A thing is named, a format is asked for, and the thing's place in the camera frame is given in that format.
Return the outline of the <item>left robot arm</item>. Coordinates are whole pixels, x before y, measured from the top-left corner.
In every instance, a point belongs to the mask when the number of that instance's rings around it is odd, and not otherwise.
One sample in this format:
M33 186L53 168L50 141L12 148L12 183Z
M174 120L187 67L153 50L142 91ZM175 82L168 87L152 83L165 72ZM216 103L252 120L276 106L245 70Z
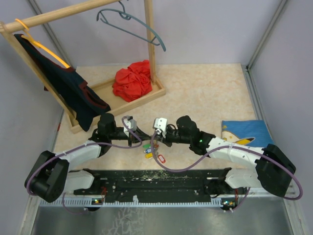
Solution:
M25 180L27 192L49 203L67 191L85 188L91 194L98 193L102 188L101 181L90 170L77 171L75 168L105 155L114 146L113 140L127 141L126 148L132 149L151 138L138 128L131 116L124 116L122 124L122 127L117 127L114 115L105 113L84 144L58 154L42 152Z

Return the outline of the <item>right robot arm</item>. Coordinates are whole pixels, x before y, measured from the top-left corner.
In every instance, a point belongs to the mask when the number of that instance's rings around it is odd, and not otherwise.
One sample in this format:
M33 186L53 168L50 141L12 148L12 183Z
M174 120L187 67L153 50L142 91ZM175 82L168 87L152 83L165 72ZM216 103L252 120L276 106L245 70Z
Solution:
M188 144L197 155L245 166L244 169L229 170L219 180L219 190L225 194L244 187L264 188L275 196L285 197L296 171L294 164L276 145L269 143L266 147L252 147L231 143L201 131L189 116L180 117L176 128L171 127L165 118L156 119L154 128L160 132L160 141L167 146Z

